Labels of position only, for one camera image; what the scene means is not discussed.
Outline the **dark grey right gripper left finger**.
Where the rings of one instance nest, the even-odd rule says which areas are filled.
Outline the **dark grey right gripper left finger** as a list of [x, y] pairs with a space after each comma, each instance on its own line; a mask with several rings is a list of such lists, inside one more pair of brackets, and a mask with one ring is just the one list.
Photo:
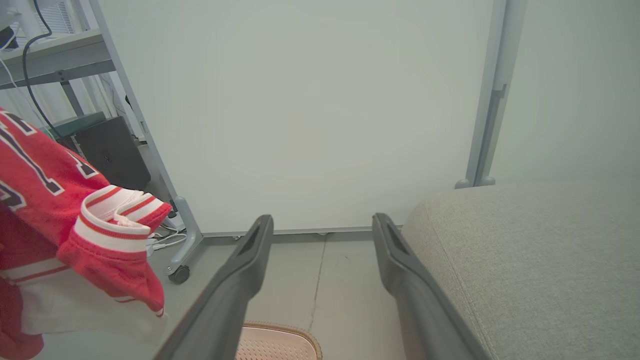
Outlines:
[[261, 215], [178, 322], [156, 360], [233, 360], [249, 301], [263, 285], [274, 236]]

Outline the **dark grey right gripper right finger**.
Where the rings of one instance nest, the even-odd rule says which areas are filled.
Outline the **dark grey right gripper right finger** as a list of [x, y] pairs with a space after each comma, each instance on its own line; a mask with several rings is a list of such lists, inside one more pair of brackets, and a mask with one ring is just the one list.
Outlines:
[[391, 217], [372, 217], [382, 285], [397, 304], [408, 360], [487, 360], [477, 337], [405, 241]]

